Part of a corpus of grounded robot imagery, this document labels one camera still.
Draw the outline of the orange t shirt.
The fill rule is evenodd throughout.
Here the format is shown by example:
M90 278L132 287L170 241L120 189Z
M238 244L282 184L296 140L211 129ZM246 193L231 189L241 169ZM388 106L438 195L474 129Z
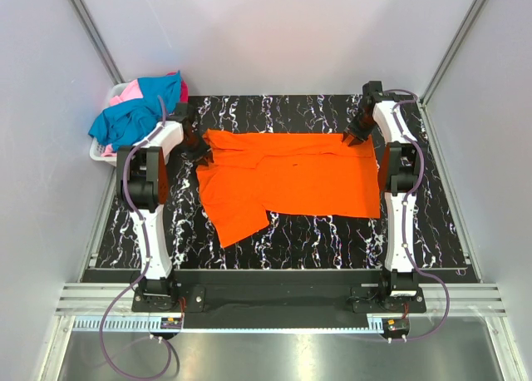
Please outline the orange t shirt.
M339 134L207 130L212 157L196 170L199 199L226 248L269 224L268 213L377 219L372 141Z

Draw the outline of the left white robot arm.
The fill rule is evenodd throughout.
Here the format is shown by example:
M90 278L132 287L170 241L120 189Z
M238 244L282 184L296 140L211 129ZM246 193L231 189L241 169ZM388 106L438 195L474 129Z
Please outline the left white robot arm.
M140 308L183 309L165 241L164 206L170 193L166 161L173 150L182 151L196 165L212 161L208 143L194 129L195 117L187 102L170 114L160 104L162 119L155 129L133 146L118 149L116 194L130 212L140 249L140 275L131 283Z

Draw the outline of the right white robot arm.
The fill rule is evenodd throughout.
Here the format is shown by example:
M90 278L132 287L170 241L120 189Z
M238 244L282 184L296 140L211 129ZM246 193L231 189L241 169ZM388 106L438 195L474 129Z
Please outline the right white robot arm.
M377 287L353 305L367 314L379 309L402 315L426 311L413 243L416 191L425 158L401 114L403 104L416 101L410 92L386 91L380 81L369 81L362 87L357 114L342 136L349 146L360 146L377 128L385 142L377 182L387 208L386 257Z

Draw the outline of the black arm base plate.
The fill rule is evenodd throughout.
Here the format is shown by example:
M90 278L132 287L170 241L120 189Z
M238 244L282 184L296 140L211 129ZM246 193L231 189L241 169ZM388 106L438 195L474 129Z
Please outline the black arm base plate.
M236 308L347 309L356 314L424 314L426 301L419 290L412 297L387 298L376 286L362 285L179 285L166 294L135 292L133 310L155 312L184 309L208 313Z

